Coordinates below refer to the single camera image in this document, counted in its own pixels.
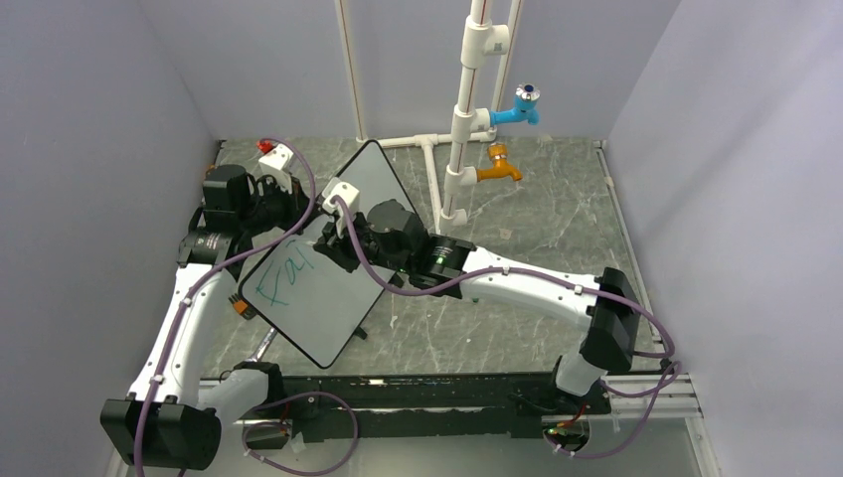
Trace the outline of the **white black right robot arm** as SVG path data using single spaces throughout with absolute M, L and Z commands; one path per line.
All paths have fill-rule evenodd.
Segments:
M 333 222 L 315 251 L 347 272 L 364 267 L 394 294 L 492 300 L 582 328 L 583 338 L 561 356 L 547 388 L 556 410 L 575 410 L 602 377 L 630 370 L 642 311 L 621 270 L 576 274 L 518 262 L 471 241 L 429 233 L 396 200 L 363 214 L 333 196 L 323 209 Z

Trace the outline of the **blue plastic faucet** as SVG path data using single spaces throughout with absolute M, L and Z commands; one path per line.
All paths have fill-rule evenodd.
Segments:
M 513 106 L 507 110 L 491 111 L 490 125 L 493 127 L 507 123 L 526 121 L 530 125 L 537 125 L 540 114 L 536 109 L 541 93 L 532 83 L 521 83 L 517 86 Z

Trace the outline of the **orange plastic faucet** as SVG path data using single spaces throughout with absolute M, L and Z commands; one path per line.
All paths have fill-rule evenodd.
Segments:
M 523 179 L 520 170 L 509 162 L 508 148 L 503 143 L 494 142 L 487 148 L 487 156 L 491 161 L 491 167 L 477 169 L 476 179 L 478 182 L 510 178 L 513 182 Z

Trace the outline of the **white pvc pipe frame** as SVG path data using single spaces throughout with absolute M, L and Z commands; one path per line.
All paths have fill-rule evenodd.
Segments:
M 490 142 L 523 2 L 337 1 L 359 141 L 421 149 L 435 228 L 465 224 L 457 198 L 475 184 L 471 142 Z

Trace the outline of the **black framed whiteboard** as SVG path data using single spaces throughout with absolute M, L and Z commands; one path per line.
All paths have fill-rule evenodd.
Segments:
M 395 199 L 416 207 L 381 145 L 369 140 L 332 182 L 360 191 L 359 210 Z M 239 285 L 240 297 L 320 369 L 331 367 L 383 293 L 363 267 L 347 272 L 313 250 L 329 217 L 319 217 L 300 235 L 271 248 Z

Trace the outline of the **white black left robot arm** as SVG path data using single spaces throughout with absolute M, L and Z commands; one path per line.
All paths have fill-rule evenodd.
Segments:
M 223 165 L 206 173 L 202 192 L 179 244 L 173 295 L 153 349 L 126 396 L 108 399 L 100 412 L 103 430 L 138 476 L 148 468 L 207 469 L 226 428 L 251 409 L 274 416 L 286 400 L 277 365 L 243 361 L 205 392 L 200 381 L 222 308 L 256 252 L 253 237 L 299 232 L 312 219 L 315 189 L 304 189 L 286 166 L 265 166 L 255 176 Z

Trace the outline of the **orange black whiteboard eraser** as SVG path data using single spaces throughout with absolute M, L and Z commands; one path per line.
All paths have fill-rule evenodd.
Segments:
M 252 320 L 257 315 L 257 311 L 239 295 L 230 295 L 228 300 L 234 311 L 243 319 Z

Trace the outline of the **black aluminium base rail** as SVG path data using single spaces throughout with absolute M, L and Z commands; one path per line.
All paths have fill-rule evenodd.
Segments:
M 275 423 L 322 442 L 362 438 L 548 434 L 583 443 L 591 423 L 694 416 L 696 393 L 675 371 L 609 375 L 568 397 L 548 373 L 285 377 L 283 392 L 236 413 L 238 424 Z

